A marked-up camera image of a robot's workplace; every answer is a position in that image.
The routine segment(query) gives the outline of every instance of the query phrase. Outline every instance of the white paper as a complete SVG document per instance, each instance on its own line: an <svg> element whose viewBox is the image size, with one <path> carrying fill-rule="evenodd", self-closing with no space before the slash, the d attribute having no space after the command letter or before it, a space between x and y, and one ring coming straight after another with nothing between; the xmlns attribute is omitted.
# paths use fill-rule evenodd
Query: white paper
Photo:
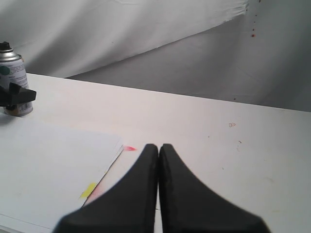
<svg viewBox="0 0 311 233"><path fill-rule="evenodd" d="M116 135L0 114L0 225L51 232L84 204L81 194L102 179L121 149Z"/></svg>

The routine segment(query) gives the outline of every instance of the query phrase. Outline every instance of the black clamp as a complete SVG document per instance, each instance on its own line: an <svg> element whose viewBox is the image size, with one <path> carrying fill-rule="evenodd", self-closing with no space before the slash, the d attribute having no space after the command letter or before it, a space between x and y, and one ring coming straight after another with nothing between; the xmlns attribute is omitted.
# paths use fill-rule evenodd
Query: black clamp
<svg viewBox="0 0 311 233"><path fill-rule="evenodd" d="M14 110L18 104L34 101L36 94L35 91L25 89L15 83L10 83L9 89L0 86L0 106Z"/></svg>

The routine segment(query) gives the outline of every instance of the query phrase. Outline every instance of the red paint speck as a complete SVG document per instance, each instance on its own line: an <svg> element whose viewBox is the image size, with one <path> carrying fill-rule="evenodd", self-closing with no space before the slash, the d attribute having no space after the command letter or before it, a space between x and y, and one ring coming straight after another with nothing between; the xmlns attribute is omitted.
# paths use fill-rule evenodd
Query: red paint speck
<svg viewBox="0 0 311 233"><path fill-rule="evenodd" d="M129 146L124 146L123 149L124 149L124 151L135 151L136 150L136 148L129 147Z"/></svg>

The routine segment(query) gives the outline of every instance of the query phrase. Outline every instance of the table surface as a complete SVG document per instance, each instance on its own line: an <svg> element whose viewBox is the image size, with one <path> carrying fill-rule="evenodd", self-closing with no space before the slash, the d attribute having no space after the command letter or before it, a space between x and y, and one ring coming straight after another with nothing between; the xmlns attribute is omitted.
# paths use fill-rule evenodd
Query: table surface
<svg viewBox="0 0 311 233"><path fill-rule="evenodd" d="M115 133L123 152L97 192L113 186L147 143L171 143L215 192L274 233L311 232L311 113L28 74L25 118ZM155 232L162 232L156 211Z"/></svg>

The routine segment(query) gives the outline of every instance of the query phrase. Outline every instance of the aerosol can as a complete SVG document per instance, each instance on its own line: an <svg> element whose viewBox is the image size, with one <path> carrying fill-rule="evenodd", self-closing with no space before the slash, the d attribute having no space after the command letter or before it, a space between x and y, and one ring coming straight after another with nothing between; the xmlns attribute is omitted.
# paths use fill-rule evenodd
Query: aerosol can
<svg viewBox="0 0 311 233"><path fill-rule="evenodd" d="M8 42L0 43L0 86L9 89L10 83L15 83L28 89L27 74L21 55L15 53ZM31 102L17 104L14 108L5 107L6 114L23 116L33 110Z"/></svg>

